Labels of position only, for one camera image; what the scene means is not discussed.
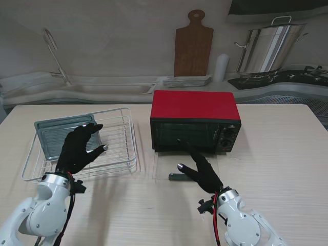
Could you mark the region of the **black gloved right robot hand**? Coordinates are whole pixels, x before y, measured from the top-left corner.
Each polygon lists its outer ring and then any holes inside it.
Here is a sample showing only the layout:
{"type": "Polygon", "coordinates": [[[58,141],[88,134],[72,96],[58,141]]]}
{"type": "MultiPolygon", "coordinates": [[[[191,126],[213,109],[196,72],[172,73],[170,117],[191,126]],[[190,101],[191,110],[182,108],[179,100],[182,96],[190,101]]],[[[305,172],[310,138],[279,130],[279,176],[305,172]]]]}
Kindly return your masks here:
{"type": "Polygon", "coordinates": [[[177,141],[179,146],[190,154],[192,159],[195,161],[197,167],[197,171],[195,171],[189,168],[188,166],[180,163],[177,165],[178,170],[187,175],[193,181],[197,182],[198,185],[207,193],[219,193],[223,189],[223,183],[218,177],[218,175],[215,173],[211,164],[188,142],[180,139],[177,139],[177,141]]]}

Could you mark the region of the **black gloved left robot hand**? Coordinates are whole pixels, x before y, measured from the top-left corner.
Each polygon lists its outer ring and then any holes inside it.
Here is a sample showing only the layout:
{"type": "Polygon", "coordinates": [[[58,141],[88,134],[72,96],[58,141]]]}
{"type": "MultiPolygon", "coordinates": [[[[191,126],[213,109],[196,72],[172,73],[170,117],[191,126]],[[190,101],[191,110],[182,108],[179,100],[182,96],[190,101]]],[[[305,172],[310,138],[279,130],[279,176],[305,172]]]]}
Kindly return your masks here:
{"type": "Polygon", "coordinates": [[[56,170],[76,174],[105,152],[108,149],[107,145],[101,145],[91,152],[87,152],[87,143],[91,135],[97,133],[102,128],[103,124],[95,125],[94,123],[89,123],[86,126],[79,126],[70,132],[65,138],[56,164],[56,170]]]}

